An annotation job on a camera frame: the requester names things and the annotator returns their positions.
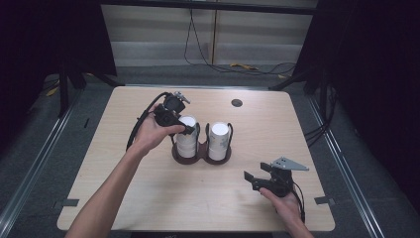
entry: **black curtain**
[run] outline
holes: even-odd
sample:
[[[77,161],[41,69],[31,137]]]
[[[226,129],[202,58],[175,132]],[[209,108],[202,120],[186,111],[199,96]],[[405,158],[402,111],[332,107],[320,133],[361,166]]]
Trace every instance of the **black curtain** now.
[[[420,211],[420,5],[360,1],[332,79],[372,153]]]
[[[76,87],[90,68],[116,75],[99,4],[70,1],[0,2],[0,145],[13,139],[46,76],[68,64]],[[80,68],[76,64],[87,65]]]

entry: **round hole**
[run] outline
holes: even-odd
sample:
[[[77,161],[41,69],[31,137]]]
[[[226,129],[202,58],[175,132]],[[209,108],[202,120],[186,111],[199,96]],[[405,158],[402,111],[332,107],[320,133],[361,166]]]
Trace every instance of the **round hole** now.
[[[234,105],[235,107],[240,107],[240,106],[243,105],[243,103],[240,99],[233,99],[232,100],[232,105]]]

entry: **wall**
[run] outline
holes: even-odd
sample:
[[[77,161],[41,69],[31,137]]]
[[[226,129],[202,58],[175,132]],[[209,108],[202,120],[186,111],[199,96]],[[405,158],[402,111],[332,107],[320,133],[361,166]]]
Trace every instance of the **wall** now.
[[[317,3],[316,0],[236,2],[293,7],[315,7]],[[186,64],[183,55],[189,10],[103,5],[102,11],[117,66]],[[213,10],[192,13],[202,53],[215,63],[297,61],[312,18]],[[187,58],[202,61],[192,29]]]

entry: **wooden table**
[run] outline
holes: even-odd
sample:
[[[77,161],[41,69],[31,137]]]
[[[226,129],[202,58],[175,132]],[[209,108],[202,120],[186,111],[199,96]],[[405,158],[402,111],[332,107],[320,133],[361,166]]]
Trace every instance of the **wooden table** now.
[[[334,229],[328,204],[315,203],[314,197],[325,194],[287,93],[157,87],[114,89],[68,196],[79,199],[78,205],[63,208],[57,222],[59,229],[69,228],[122,158],[136,118],[161,92],[176,90],[191,100],[181,114],[198,120],[201,143],[205,141],[207,123],[232,123],[231,159],[220,166],[203,160],[181,165],[172,158],[170,138],[165,138],[140,163],[113,229],[282,231],[284,227],[269,201],[244,180],[244,171],[269,179],[269,174],[260,169],[260,162],[269,164],[281,156],[309,168],[309,172],[293,172],[293,179],[303,190],[309,230]],[[242,100],[243,106],[233,106],[233,99]]]

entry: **forearm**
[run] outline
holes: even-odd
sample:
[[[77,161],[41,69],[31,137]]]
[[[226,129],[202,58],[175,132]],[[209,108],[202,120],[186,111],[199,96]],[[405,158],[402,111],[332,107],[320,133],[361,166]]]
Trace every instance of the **forearm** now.
[[[313,238],[313,235],[300,219],[287,222],[286,230],[293,238]]]
[[[130,148],[110,176],[86,202],[66,237],[106,237],[121,202],[147,150]]]

